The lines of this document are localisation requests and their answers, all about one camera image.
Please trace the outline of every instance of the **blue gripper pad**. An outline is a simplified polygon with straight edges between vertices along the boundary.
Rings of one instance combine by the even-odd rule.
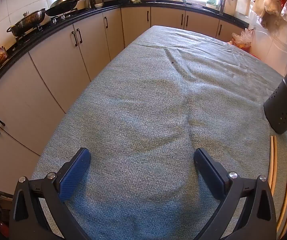
[[[65,163],[58,172],[59,197],[62,202],[71,198],[82,176],[90,165],[91,154],[86,148],[80,148],[70,162]]]

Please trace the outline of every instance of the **gray tablecloth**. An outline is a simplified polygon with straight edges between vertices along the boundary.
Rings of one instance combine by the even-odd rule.
[[[91,165],[67,206],[92,239],[193,239],[218,206],[195,171],[194,150],[204,147],[246,178],[268,174],[275,132],[263,103],[281,80],[232,45],[154,26],[85,89],[32,177],[58,171],[86,147]],[[287,132],[277,138],[278,217],[287,181]]]

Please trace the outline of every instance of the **pot handle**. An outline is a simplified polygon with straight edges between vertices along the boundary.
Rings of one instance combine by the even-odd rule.
[[[13,26],[10,26],[10,27],[7,29],[7,32],[8,32],[8,33],[12,32],[12,27],[13,27]]]

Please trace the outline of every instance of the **kettle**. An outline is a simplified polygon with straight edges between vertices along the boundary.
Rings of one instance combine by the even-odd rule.
[[[96,0],[85,0],[85,8],[96,9]]]

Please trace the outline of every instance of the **cabinet door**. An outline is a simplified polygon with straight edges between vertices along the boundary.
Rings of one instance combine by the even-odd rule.
[[[31,177],[39,155],[0,129],[0,191],[13,194],[21,176]]]
[[[125,48],[120,8],[103,12],[110,60],[113,60]]]
[[[41,78],[65,112],[90,82],[72,32],[75,30],[70,25],[29,51]]]
[[[151,27],[150,7],[127,7],[121,9],[122,26],[127,47]]]
[[[218,25],[216,39],[229,42],[233,38],[232,33],[236,33],[240,35],[243,30],[244,29],[239,28],[236,25],[220,20],[219,25]]]
[[[85,62],[90,80],[93,80],[110,62],[105,25],[102,13],[93,15],[73,24],[77,33],[82,58]]]
[[[151,26],[160,25],[183,29],[186,11],[172,8],[151,7]]]
[[[28,54],[0,79],[0,127],[31,151],[42,154],[63,116]]]
[[[185,30],[215,38],[219,19],[208,15],[186,11]]]

